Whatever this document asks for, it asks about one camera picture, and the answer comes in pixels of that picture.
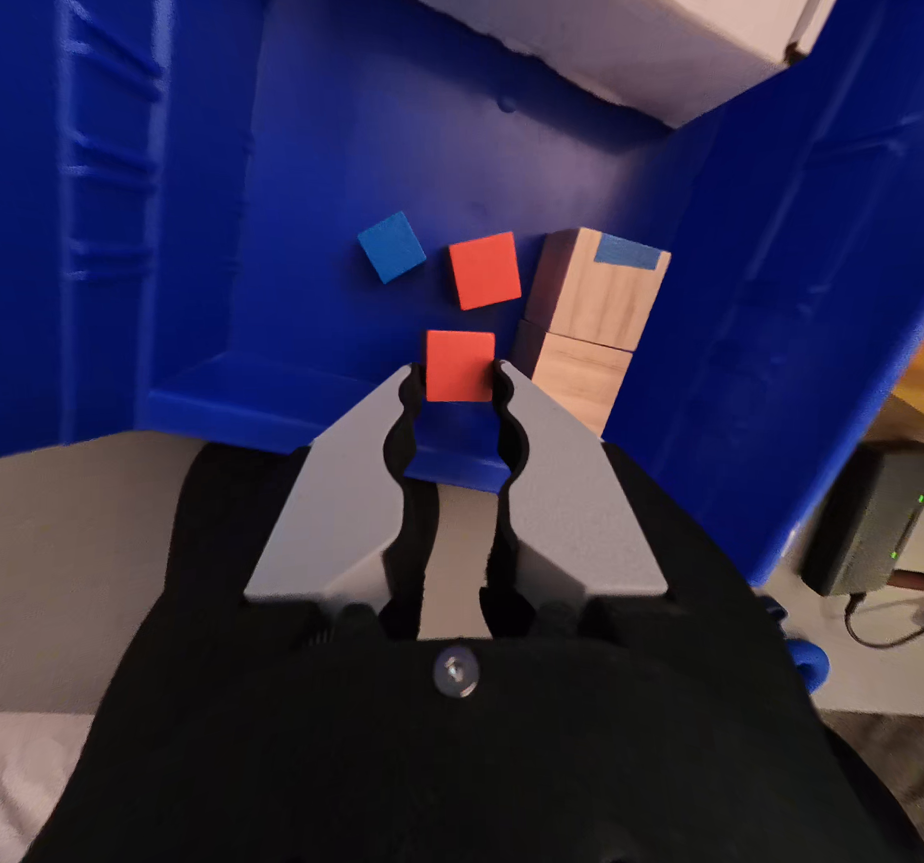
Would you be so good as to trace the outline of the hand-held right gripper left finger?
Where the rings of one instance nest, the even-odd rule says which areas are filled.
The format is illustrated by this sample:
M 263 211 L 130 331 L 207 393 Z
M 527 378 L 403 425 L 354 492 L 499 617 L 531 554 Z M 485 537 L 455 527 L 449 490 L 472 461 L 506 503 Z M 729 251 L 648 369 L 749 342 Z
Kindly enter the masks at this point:
M 245 595 L 307 601 L 333 619 L 352 604 L 391 638 L 416 638 L 438 529 L 438 489 L 407 476 L 424 369 L 400 367 L 310 445 Z

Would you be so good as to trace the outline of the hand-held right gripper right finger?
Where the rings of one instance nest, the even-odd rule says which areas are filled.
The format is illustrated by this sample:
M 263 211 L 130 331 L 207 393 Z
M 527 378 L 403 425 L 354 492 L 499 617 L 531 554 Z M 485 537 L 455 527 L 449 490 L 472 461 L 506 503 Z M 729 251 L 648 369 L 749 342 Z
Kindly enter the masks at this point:
M 560 603 L 579 618 L 597 598 L 653 599 L 668 585 L 600 438 L 509 361 L 492 366 L 498 494 L 482 615 L 491 634 L 525 634 Z

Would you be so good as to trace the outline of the red cube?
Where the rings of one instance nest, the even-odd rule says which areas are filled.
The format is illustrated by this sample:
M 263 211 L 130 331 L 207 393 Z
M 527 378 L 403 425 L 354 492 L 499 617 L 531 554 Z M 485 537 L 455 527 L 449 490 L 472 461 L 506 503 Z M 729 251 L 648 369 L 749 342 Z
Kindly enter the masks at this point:
M 514 233 L 496 233 L 451 244 L 448 254 L 462 310 L 521 299 Z
M 431 403 L 489 403 L 495 335 L 428 330 L 424 337 L 425 394 Z

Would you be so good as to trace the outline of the blue plastic bin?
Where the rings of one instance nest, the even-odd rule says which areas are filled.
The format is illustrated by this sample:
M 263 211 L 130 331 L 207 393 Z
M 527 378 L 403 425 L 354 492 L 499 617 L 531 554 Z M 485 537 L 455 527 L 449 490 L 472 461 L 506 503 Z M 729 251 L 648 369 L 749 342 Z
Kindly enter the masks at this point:
M 160 430 L 287 453 L 459 309 L 447 246 L 672 253 L 604 439 L 752 584 L 922 333 L 922 0 L 672 131 L 412 0 L 2 0 L 2 454 Z M 403 211 L 383 284 L 357 240 Z

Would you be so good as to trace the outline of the white cardboard box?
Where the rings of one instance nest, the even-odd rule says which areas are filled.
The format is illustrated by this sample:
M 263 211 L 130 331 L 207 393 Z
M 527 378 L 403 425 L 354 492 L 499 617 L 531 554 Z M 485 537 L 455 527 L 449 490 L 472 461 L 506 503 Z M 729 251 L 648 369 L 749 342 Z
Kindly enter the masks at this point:
M 678 129 L 810 53 L 836 0 L 416 0 Z

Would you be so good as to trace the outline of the plain wooden cube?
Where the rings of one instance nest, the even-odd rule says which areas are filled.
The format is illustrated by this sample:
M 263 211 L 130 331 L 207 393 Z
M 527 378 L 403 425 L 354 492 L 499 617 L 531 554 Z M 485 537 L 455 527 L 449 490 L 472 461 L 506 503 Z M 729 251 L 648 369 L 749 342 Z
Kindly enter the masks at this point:
M 602 438 L 632 357 L 630 351 L 551 334 L 522 320 L 509 360 Z

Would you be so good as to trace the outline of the wooden cube with blue tape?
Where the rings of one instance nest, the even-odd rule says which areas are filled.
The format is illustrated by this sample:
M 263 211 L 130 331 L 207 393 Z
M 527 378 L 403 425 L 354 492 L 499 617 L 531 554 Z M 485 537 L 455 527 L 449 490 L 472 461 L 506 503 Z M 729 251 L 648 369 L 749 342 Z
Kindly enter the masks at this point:
M 524 319 L 552 335 L 634 352 L 671 258 L 587 227 L 548 233 Z

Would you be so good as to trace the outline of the black power adapter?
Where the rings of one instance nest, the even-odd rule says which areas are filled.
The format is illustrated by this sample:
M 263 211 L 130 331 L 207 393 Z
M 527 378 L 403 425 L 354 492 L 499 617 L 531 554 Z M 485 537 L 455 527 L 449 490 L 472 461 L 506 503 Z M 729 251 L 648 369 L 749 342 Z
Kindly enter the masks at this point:
M 922 443 L 862 442 L 825 499 L 802 580 L 823 597 L 883 589 L 922 509 Z

